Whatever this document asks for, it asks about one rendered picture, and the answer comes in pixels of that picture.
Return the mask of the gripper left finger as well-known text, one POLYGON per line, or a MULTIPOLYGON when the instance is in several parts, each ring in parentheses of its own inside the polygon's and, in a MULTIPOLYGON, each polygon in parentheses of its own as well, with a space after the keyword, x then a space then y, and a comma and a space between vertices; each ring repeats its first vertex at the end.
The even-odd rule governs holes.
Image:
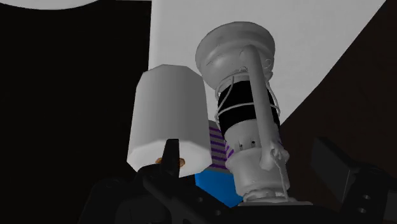
POLYGON ((230 224, 230 208, 179 178, 180 143, 166 141, 158 164, 139 169, 131 182, 95 184, 78 224, 230 224))

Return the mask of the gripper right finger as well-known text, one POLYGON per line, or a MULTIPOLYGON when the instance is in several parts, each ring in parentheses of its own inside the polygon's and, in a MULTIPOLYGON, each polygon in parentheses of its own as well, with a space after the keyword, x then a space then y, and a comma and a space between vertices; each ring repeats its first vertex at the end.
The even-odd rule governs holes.
POLYGON ((397 224, 397 178, 366 162, 358 162, 326 137, 315 138, 311 167, 342 204, 341 216, 351 224, 397 224))

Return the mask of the blue box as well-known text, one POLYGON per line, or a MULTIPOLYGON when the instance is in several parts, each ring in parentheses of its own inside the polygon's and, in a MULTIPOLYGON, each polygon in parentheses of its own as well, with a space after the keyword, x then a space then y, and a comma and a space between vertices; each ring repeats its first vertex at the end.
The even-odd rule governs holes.
POLYGON ((237 206, 243 201, 235 190, 231 174, 204 170, 195 174, 195 184, 228 207, 237 206))

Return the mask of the grey purple striped block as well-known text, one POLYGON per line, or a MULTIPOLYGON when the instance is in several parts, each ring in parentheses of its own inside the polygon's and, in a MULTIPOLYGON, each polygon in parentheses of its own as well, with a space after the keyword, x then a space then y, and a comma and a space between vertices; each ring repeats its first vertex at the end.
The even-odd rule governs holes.
POLYGON ((212 120, 209 120, 209 137, 212 164, 207 168, 207 170, 231 174, 231 172, 226 168, 226 161, 230 156, 232 149, 230 149, 229 145, 227 145, 221 135, 221 131, 216 125, 216 122, 212 120))

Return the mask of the white octagonal cylinder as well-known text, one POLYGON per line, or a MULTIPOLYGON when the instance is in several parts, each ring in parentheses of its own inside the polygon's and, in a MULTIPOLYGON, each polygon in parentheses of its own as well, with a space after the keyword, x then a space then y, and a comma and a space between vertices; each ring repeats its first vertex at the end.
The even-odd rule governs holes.
POLYGON ((143 73, 137 84, 127 163, 135 171, 154 164, 168 139, 179 141, 185 161, 181 177, 211 165, 204 81, 186 66, 162 64, 143 73))

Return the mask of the grey lantern with black band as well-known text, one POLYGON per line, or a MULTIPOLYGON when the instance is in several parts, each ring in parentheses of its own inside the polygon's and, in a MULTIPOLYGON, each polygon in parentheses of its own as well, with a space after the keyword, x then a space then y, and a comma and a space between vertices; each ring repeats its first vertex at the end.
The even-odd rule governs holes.
POLYGON ((274 56, 268 30, 252 22, 231 22, 202 39, 195 62, 218 102, 214 119, 242 205, 305 206, 306 201, 288 195, 289 153, 282 145, 281 110, 269 83, 274 56))

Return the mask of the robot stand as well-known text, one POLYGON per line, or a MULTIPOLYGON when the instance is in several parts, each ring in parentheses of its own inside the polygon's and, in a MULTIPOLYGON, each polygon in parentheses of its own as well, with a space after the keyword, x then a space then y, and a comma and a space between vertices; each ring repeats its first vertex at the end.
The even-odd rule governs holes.
POLYGON ((89 224, 127 164, 134 91, 148 66, 149 1, 34 10, 0 0, 0 224, 89 224))

